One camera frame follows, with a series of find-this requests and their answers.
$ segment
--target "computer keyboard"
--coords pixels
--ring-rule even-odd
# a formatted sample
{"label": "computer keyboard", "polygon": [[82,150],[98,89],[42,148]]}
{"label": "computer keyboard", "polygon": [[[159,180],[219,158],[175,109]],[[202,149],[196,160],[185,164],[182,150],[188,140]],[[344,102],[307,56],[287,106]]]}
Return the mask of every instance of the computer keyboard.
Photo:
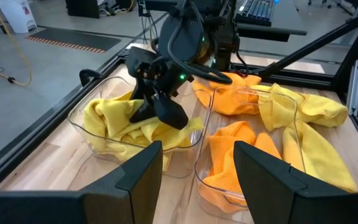
{"label": "computer keyboard", "polygon": [[245,0],[236,14],[236,22],[271,26],[275,0]]}

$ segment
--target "yellow cable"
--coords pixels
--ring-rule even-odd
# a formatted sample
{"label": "yellow cable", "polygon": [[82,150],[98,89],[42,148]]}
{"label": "yellow cable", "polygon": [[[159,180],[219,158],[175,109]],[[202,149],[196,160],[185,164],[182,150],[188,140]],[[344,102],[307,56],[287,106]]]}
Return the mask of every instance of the yellow cable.
{"label": "yellow cable", "polygon": [[129,10],[132,8],[133,5],[134,5],[134,0],[131,1],[131,5],[129,6],[129,8],[127,8],[125,11],[122,12],[116,12],[116,14],[123,14],[129,12]]}
{"label": "yellow cable", "polygon": [[[29,61],[26,59],[26,57],[24,56],[22,50],[21,50],[20,47],[18,46],[18,44],[17,44],[15,38],[12,36],[11,32],[10,32],[9,29],[6,27],[5,22],[3,21],[1,15],[0,15],[0,23],[1,23],[2,26],[4,27],[6,33],[7,33],[8,37],[9,37],[9,40],[11,41],[11,43],[13,44],[13,46],[16,48],[17,53],[19,53],[19,55],[22,57],[22,59],[23,59],[25,65],[26,65],[26,67],[27,67],[27,69],[29,70],[29,73],[30,73],[30,79],[29,79],[29,81],[28,81],[27,83],[21,83],[21,82],[15,81],[15,80],[12,80],[12,82],[14,82],[15,84],[21,85],[21,86],[28,86],[28,85],[30,85],[30,83],[31,83],[31,81],[32,81],[32,69],[31,69],[30,63],[29,63]],[[6,76],[6,75],[4,75],[4,74],[2,74],[2,73],[0,73],[0,76],[6,78],[7,80],[9,80],[9,77]]]}

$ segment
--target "cable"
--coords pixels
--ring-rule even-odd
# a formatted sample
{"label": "cable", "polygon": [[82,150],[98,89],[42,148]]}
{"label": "cable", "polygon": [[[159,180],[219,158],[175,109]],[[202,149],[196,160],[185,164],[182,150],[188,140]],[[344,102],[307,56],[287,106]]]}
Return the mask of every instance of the cable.
{"label": "cable", "polygon": [[149,69],[147,70],[147,73],[151,73],[152,70],[154,69],[154,67],[155,67],[159,62],[165,61],[165,60],[166,60],[166,58],[164,58],[163,56],[159,56],[159,57],[157,57],[156,59],[154,59],[154,60],[152,61],[152,63],[150,63],[150,66],[149,66]]}
{"label": "cable", "polygon": [[141,17],[140,20],[142,21],[143,44],[144,44],[144,43],[148,44],[148,43],[147,43],[147,39],[146,39],[146,33],[145,33],[146,28],[145,28],[144,23],[143,23],[143,17]]}
{"label": "cable", "polygon": [[129,6],[129,8],[123,9],[123,11],[121,11],[122,9],[120,9],[120,10],[114,12],[114,13],[116,13],[116,14],[124,14],[124,13],[129,12],[130,9],[132,8],[132,6],[134,5],[134,1],[135,1],[135,0],[131,0],[131,5]]}
{"label": "cable", "polygon": [[[185,0],[185,2],[182,5],[181,11],[183,12],[183,10],[185,9],[186,5],[188,4],[189,0]],[[180,67],[182,70],[187,71],[197,77],[203,78],[205,80],[209,80],[212,82],[217,82],[217,83],[223,83],[223,84],[231,84],[232,80],[227,77],[225,74],[213,69],[213,68],[206,68],[204,67],[203,69],[208,70],[208,72],[214,73],[217,76],[214,75],[210,75],[207,72],[202,72],[194,67],[191,67],[185,63],[183,63],[181,60],[179,60],[178,58],[176,58],[175,54],[172,52],[172,47],[173,47],[173,42],[175,41],[175,39],[177,38],[179,31],[181,29],[181,25],[183,24],[183,18],[181,17],[179,20],[179,23],[177,24],[175,30],[173,31],[173,34],[171,36],[171,38],[168,41],[168,55],[169,57],[173,60],[173,62]]]}
{"label": "cable", "polygon": [[235,71],[238,75],[240,75],[240,76],[242,76],[242,77],[246,77],[246,76],[247,76],[246,74],[242,73],[242,72],[237,68],[237,66],[234,65],[233,63],[231,63],[231,66],[234,68],[234,71]]}
{"label": "cable", "polygon": [[158,48],[157,48],[157,44],[158,44],[159,40],[160,40],[160,38],[159,38],[159,37],[156,37],[156,38],[153,39],[152,42],[151,42],[152,49],[153,49],[154,52],[157,53],[158,55],[160,54],[160,51],[158,51]]}
{"label": "cable", "polygon": [[150,18],[152,19],[152,22],[153,22],[154,31],[155,31],[155,37],[158,37],[157,26],[155,25],[155,22],[154,22],[153,16],[152,16],[152,14],[150,13],[150,11],[149,11],[149,14],[150,14]]}
{"label": "cable", "polygon": [[243,64],[243,66],[245,66],[245,68],[246,68],[246,74],[245,74],[245,75],[248,75],[248,74],[249,74],[249,67],[248,67],[248,65],[246,64],[246,62],[244,61],[244,59],[242,59],[242,57],[240,56],[240,53],[239,53],[239,49],[240,49],[240,36],[239,36],[238,33],[236,33],[236,37],[237,37],[236,56],[237,56],[237,58],[240,60],[240,62]]}
{"label": "cable", "polygon": [[150,20],[150,18],[149,18],[149,33],[150,33],[150,44],[151,44],[151,42],[152,42],[152,40],[153,40],[153,28],[152,28],[152,22],[151,22],[151,20]]}
{"label": "cable", "polygon": [[25,65],[26,65],[27,69],[29,70],[29,81],[27,83],[21,83],[21,82],[15,81],[15,78],[8,77],[8,76],[2,74],[1,72],[0,72],[0,76],[6,78],[10,83],[15,83],[15,84],[18,84],[18,85],[21,85],[21,86],[28,86],[28,85],[30,85],[30,83],[32,81],[31,65],[30,65],[29,61],[26,59],[26,57],[24,56],[22,50],[18,46],[18,44],[17,44],[16,40],[14,39],[14,37],[12,36],[11,32],[6,27],[5,22],[3,21],[1,15],[0,15],[0,23],[2,24],[3,28],[6,30],[6,33],[7,33],[8,37],[9,37],[9,40],[11,41],[11,43],[15,47],[17,53],[19,53],[19,55],[21,56],[21,58],[23,59]]}

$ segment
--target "hazard tape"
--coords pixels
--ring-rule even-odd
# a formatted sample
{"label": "hazard tape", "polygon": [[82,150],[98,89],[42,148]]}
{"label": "hazard tape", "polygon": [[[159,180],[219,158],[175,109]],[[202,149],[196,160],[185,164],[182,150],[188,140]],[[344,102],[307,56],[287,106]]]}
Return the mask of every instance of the hazard tape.
{"label": "hazard tape", "polygon": [[71,48],[71,49],[86,50],[86,51],[89,51],[89,52],[100,53],[100,54],[105,53],[104,50],[97,49],[97,48],[94,48],[94,47],[85,47],[85,46],[81,46],[81,45],[77,45],[77,44],[69,44],[69,43],[65,43],[65,42],[47,40],[47,39],[38,38],[38,37],[28,36],[28,37],[26,37],[26,39],[41,42],[41,43],[44,43],[44,44],[56,45],[56,46],[59,46],[59,47],[68,47],[68,48]]}

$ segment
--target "robotic arm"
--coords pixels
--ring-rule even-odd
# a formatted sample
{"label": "robotic arm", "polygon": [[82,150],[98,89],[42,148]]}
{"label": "robotic arm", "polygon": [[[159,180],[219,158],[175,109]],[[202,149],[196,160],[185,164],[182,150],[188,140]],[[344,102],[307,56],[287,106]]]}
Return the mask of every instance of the robotic arm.
{"label": "robotic arm", "polygon": [[236,4],[233,0],[221,4],[219,12],[200,13],[195,3],[181,0],[169,10],[160,37],[152,42],[155,53],[130,49],[126,65],[129,75],[136,79],[131,99],[144,100],[131,117],[132,123],[157,116],[182,129],[187,125],[187,115],[171,100],[182,84],[192,82],[193,76],[231,84],[232,80],[219,70],[228,70],[231,53],[238,49],[233,22]]}

